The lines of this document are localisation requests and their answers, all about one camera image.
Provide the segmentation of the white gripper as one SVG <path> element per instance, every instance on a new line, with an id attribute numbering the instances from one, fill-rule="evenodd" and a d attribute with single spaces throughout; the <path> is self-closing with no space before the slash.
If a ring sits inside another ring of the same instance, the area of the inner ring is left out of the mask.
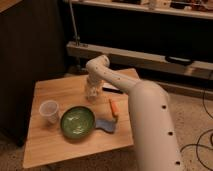
<path id="1" fill-rule="evenodd" d="M 85 86 L 85 91 L 88 100 L 95 100 L 101 92 L 101 86 L 88 82 Z"/>

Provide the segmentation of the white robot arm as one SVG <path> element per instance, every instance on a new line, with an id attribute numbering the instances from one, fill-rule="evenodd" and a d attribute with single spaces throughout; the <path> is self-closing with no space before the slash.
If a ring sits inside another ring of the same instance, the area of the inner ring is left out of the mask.
<path id="1" fill-rule="evenodd" d="M 169 110 L 169 95 L 157 83 L 124 75 L 109 68 L 100 55 L 86 63 L 91 98 L 104 80 L 128 95 L 128 110 L 139 171 L 184 171 Z"/>

